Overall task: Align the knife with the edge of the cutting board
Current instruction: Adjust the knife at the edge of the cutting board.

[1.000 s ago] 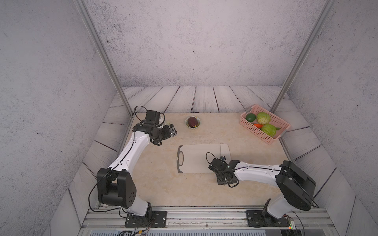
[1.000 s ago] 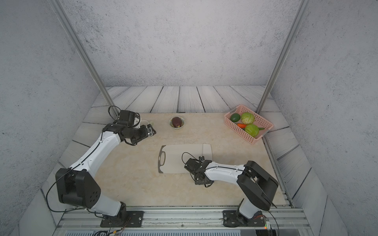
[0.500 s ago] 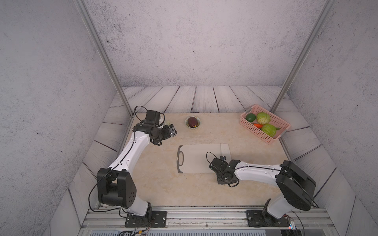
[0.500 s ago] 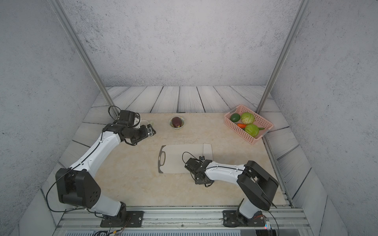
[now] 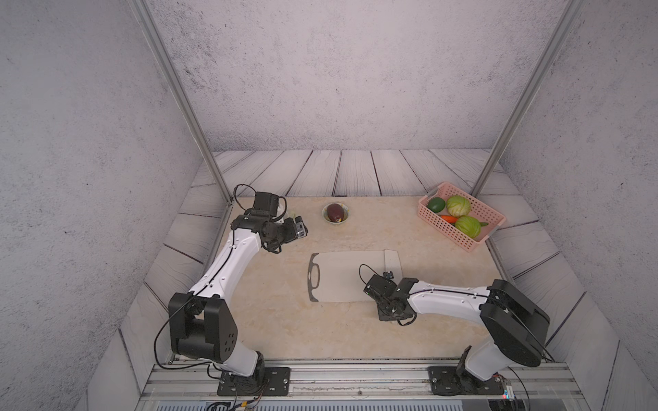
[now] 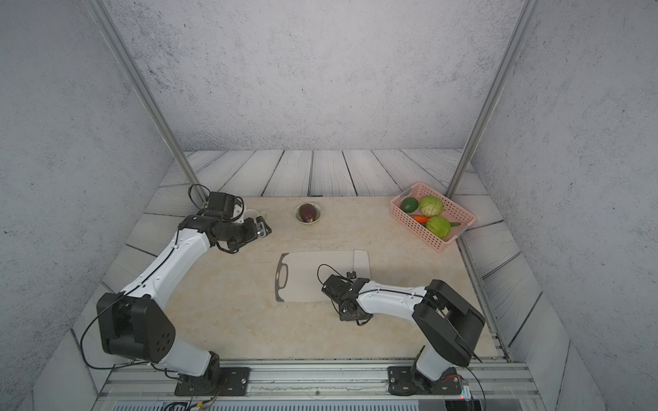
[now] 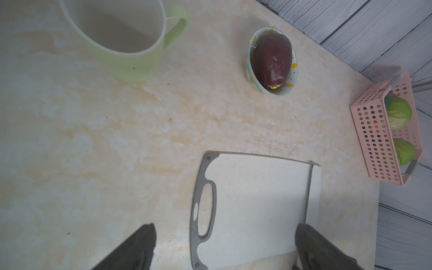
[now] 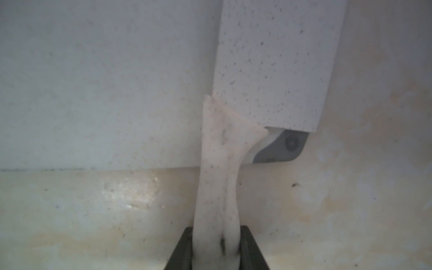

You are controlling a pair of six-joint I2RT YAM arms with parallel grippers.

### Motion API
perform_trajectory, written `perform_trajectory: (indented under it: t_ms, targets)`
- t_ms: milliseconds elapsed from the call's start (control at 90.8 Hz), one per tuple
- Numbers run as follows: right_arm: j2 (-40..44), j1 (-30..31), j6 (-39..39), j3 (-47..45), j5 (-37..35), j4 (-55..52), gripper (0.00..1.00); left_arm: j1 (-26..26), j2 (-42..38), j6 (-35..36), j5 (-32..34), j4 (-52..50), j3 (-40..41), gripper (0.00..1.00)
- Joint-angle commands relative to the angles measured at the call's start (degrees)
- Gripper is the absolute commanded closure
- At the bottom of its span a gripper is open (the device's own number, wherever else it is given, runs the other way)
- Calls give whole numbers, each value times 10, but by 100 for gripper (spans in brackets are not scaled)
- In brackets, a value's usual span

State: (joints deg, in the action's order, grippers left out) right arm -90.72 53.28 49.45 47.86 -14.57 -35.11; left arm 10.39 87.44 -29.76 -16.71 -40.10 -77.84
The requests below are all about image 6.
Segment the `white speckled knife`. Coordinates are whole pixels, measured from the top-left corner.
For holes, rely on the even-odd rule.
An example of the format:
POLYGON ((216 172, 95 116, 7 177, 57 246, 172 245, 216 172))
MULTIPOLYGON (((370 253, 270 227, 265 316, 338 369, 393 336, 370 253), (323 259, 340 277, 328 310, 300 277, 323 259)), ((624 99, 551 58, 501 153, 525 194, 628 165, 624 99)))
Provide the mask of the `white speckled knife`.
POLYGON ((365 250, 355 250, 353 255, 353 272, 356 277, 370 278, 370 261, 368 252, 365 250))

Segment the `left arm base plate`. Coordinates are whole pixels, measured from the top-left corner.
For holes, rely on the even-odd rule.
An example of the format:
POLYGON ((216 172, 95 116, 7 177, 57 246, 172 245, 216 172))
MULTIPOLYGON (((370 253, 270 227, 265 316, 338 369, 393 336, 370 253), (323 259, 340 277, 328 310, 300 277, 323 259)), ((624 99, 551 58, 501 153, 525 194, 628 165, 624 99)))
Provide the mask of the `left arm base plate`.
POLYGON ((175 397, 244 397, 247 394, 250 368, 213 368, 201 377, 182 375, 176 384, 175 397))

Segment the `grey-rimmed white cutting board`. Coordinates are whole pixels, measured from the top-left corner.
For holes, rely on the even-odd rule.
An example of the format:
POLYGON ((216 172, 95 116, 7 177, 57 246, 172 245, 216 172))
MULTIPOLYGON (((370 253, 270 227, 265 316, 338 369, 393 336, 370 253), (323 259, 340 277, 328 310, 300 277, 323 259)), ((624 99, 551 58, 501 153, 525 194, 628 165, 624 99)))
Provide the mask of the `grey-rimmed white cutting board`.
POLYGON ((328 301, 322 293, 321 282, 333 271, 322 264, 330 265, 341 275, 353 272, 354 251, 318 251, 283 253, 277 265, 274 280, 274 295, 277 302, 313 303, 328 301))

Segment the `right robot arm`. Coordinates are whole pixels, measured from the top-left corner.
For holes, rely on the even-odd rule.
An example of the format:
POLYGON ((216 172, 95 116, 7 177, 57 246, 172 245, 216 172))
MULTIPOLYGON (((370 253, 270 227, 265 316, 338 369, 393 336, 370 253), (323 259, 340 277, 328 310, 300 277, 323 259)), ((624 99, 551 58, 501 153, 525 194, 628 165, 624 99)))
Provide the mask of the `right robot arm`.
POLYGON ((405 288, 332 274, 321 284, 322 293, 332 301, 342 321, 365 325, 381 314, 416 324, 428 345, 419 353, 415 368, 432 382, 442 378, 448 368, 467 368, 478 358, 476 346, 485 319, 442 280, 434 279, 426 287, 405 288))

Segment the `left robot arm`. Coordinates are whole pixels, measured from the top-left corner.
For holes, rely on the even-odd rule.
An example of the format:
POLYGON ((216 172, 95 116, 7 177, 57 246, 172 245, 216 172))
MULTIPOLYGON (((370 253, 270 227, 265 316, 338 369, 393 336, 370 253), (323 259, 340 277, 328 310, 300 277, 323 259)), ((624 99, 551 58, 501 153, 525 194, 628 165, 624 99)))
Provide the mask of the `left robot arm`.
POLYGON ((101 345, 107 354, 158 364, 186 379, 219 378, 219 356, 176 334, 166 305, 192 265, 209 249, 235 254, 272 233, 265 219, 189 215, 163 252, 132 283, 97 303, 101 345))

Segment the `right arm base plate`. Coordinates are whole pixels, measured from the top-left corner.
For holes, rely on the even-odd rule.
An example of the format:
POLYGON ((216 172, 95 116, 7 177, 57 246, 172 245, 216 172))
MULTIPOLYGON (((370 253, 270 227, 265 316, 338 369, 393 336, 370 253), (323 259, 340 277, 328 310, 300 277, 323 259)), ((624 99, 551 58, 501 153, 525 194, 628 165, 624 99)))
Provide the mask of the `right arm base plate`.
POLYGON ((455 368, 447 368, 440 378, 431 380, 414 366, 389 366, 387 377, 388 393, 398 397, 464 394, 461 376, 455 368))

